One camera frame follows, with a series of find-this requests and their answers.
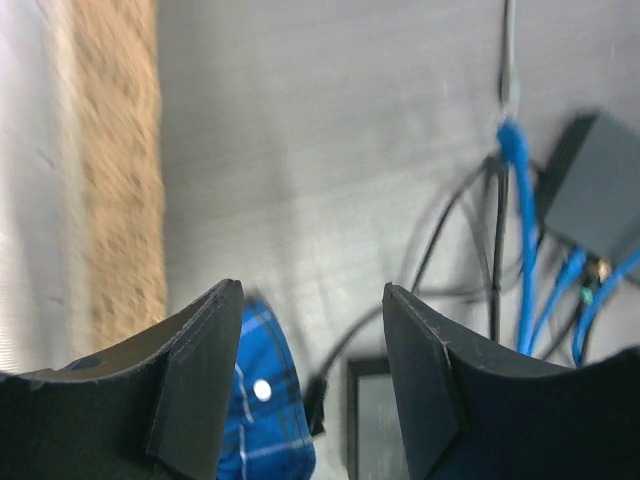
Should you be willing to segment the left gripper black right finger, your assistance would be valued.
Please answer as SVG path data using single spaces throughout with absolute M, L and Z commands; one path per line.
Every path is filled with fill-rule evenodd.
M 635 479 L 639 351 L 571 369 L 517 353 L 388 284 L 383 322 L 414 479 Z

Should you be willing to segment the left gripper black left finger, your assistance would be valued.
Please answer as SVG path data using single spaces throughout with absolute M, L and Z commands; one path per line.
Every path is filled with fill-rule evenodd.
M 5 479 L 212 479 L 231 397 L 243 288 L 59 369 L 1 377 Z

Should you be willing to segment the black network switch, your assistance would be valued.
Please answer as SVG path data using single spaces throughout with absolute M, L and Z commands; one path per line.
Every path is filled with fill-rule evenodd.
M 605 112 L 564 130 L 538 190 L 544 230 L 607 260 L 639 248 L 639 135 Z

